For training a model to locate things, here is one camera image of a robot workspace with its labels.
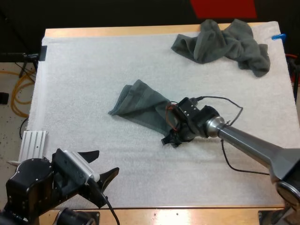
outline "blue clip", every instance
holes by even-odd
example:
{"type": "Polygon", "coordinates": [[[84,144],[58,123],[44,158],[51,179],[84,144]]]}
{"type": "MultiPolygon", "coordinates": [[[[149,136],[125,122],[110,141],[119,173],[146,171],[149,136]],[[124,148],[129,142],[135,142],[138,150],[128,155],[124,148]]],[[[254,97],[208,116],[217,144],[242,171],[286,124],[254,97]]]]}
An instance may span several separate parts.
{"type": "Polygon", "coordinates": [[[281,39],[282,43],[284,43],[286,39],[286,34],[278,34],[272,37],[272,40],[277,40],[277,39],[281,39]]]}

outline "crumpled towel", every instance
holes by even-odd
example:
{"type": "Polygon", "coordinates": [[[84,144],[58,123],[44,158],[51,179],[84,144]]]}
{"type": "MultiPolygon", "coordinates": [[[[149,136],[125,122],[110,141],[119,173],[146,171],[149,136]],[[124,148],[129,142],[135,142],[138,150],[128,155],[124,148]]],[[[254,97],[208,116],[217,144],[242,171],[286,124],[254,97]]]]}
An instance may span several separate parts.
{"type": "Polygon", "coordinates": [[[179,34],[172,49],[200,64],[226,56],[237,61],[240,69],[251,69],[257,77],[270,69],[268,45],[257,44],[251,27],[237,19],[225,30],[220,30],[215,21],[206,20],[197,37],[179,34]]]}
{"type": "Polygon", "coordinates": [[[137,80],[134,85],[123,88],[115,107],[108,114],[118,115],[167,136],[172,129],[165,119],[165,107],[169,103],[167,98],[137,80]]]}

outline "orange wire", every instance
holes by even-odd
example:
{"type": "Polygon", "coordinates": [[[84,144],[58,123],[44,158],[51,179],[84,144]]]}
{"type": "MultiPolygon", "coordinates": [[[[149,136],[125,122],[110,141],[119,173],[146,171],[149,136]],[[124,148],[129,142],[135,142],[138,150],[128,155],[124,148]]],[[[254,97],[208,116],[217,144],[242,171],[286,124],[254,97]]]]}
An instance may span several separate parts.
{"type": "Polygon", "coordinates": [[[169,124],[170,127],[172,127],[173,130],[177,131],[177,129],[173,126],[173,124],[169,121],[169,117],[168,117],[168,110],[173,109],[173,105],[169,105],[171,104],[171,102],[169,102],[166,106],[165,106],[165,120],[167,122],[167,124],[169,124]]]}
{"type": "MultiPolygon", "coordinates": [[[[11,99],[10,99],[10,107],[11,107],[12,111],[20,117],[28,117],[28,114],[23,113],[21,110],[19,110],[18,107],[15,105],[15,101],[22,105],[30,104],[31,101],[21,102],[19,99],[17,99],[16,95],[19,93],[19,91],[21,89],[34,84],[34,81],[30,77],[34,73],[34,71],[29,71],[29,72],[24,71],[24,73],[25,73],[24,76],[22,76],[15,84],[15,87],[12,91],[11,99]]],[[[10,75],[16,75],[16,76],[19,75],[16,72],[10,72],[10,71],[0,71],[0,74],[10,74],[10,75]]]]}
{"type": "Polygon", "coordinates": [[[294,54],[285,54],[285,56],[291,57],[291,58],[294,58],[294,59],[298,58],[298,55],[294,55],[294,54]]]}

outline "red object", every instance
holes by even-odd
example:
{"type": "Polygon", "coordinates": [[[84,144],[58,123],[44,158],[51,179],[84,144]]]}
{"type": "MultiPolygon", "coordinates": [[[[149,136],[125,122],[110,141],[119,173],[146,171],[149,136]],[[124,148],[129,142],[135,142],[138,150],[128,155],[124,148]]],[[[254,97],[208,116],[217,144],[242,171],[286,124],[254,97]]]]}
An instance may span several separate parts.
{"type": "Polygon", "coordinates": [[[190,0],[198,18],[256,18],[254,0],[190,0]]]}
{"type": "Polygon", "coordinates": [[[294,58],[294,59],[298,58],[297,55],[293,55],[293,54],[285,54],[285,56],[286,57],[291,57],[291,58],[294,58]]]}

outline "red wire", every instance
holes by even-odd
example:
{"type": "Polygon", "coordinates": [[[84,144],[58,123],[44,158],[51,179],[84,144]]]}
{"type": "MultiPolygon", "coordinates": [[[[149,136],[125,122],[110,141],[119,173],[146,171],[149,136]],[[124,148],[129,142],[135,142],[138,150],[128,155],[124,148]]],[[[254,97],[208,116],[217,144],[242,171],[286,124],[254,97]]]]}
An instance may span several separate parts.
{"type": "Polygon", "coordinates": [[[170,127],[172,127],[173,130],[177,131],[177,129],[173,126],[173,124],[169,121],[169,117],[168,117],[168,110],[173,109],[173,105],[170,105],[172,102],[169,102],[166,106],[165,106],[165,120],[166,122],[170,125],[170,127]]]}
{"type": "Polygon", "coordinates": [[[291,58],[294,58],[294,59],[298,58],[298,55],[294,55],[294,54],[285,54],[285,56],[291,57],[291,58]]]}

